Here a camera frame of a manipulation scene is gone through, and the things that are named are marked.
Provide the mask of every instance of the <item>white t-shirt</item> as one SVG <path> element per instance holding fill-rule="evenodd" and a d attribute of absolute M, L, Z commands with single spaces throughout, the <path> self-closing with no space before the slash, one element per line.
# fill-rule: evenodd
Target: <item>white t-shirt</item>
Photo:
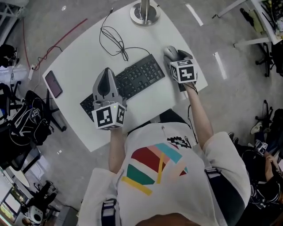
<path fill-rule="evenodd" d="M 226 225 L 213 202 L 215 197 L 200 157 L 203 153 L 198 155 L 192 150 L 195 145 L 192 130 L 182 123 L 149 124 L 132 132 L 117 175 L 94 169 L 79 225 L 100 225 L 102 202 L 115 196 L 122 226 L 134 226 L 155 215 L 171 213 L 180 213 L 202 226 Z M 228 134 L 215 134 L 203 149 L 211 165 L 229 180 L 246 206 L 250 197 L 249 177 Z"/>

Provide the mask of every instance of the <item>shoulder strap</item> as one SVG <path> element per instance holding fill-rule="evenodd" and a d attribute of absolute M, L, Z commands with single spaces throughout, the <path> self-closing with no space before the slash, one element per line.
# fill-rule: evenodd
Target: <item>shoulder strap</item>
<path fill-rule="evenodd" d="M 234 226 L 245 210 L 245 203 L 234 186 L 219 170 L 211 166 L 204 152 L 200 150 L 199 145 L 197 146 L 198 147 L 195 146 L 192 149 L 204 162 L 204 171 L 207 174 L 207 178 L 223 217 L 228 226 Z"/>
<path fill-rule="evenodd" d="M 108 199 L 103 202 L 101 226 L 121 226 L 119 207 L 116 199 Z"/>

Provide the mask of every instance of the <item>smartphone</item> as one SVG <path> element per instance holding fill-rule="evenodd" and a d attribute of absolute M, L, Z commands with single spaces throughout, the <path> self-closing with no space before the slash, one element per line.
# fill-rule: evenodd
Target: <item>smartphone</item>
<path fill-rule="evenodd" d="M 57 98 L 63 92 L 63 90 L 61 89 L 59 83 L 57 82 L 55 78 L 53 71 L 50 71 L 45 76 L 45 81 L 47 82 L 47 85 L 49 86 L 50 91 L 52 92 L 55 98 Z"/>

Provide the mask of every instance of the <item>gray floor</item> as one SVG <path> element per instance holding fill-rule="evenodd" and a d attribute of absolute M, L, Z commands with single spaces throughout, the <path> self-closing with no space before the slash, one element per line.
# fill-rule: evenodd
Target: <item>gray floor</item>
<path fill-rule="evenodd" d="M 105 17 L 112 7 L 117 10 L 130 2 L 132 0 L 30 0 L 24 19 L 30 64 L 37 62 L 38 56 L 44 56 L 50 46 L 83 19 L 88 20 L 59 44 L 62 49 Z M 255 124 L 254 116 L 262 113 L 263 100 L 267 99 L 275 109 L 282 107 L 283 78 L 276 74 L 274 69 L 270 78 L 264 77 L 264 66 L 255 65 L 255 60 L 262 57 L 256 45 L 239 49 L 233 47 L 235 42 L 257 37 L 241 15 L 240 7 L 233 9 L 221 19 L 211 19 L 233 0 L 156 0 L 156 2 L 174 22 L 190 46 L 207 79 L 208 87 L 202 90 L 199 96 L 214 131 L 234 131 L 240 138 L 240 143 L 251 140 L 249 131 Z M 204 23 L 203 26 L 199 26 L 191 12 L 184 6 L 186 3 L 195 9 Z M 18 46 L 20 63 L 27 65 L 22 26 L 22 21 L 19 21 L 8 43 Z M 216 52 L 223 62 L 227 79 L 223 79 L 220 73 L 214 57 Z M 42 62 L 41 72 L 44 72 L 59 54 L 58 49 L 53 50 L 47 60 Z M 31 82 L 21 85 L 20 95 L 23 96 L 28 89 L 35 87 L 38 82 L 38 72 L 34 73 Z M 41 97 L 46 95 L 46 86 L 42 80 L 35 92 Z M 57 118 L 67 124 L 60 113 L 57 114 Z M 64 133 L 55 130 L 39 149 L 48 163 L 42 180 L 49 179 L 59 188 L 58 199 L 62 203 L 79 208 L 93 168 L 107 168 L 108 146 L 91 153 L 68 127 Z"/>

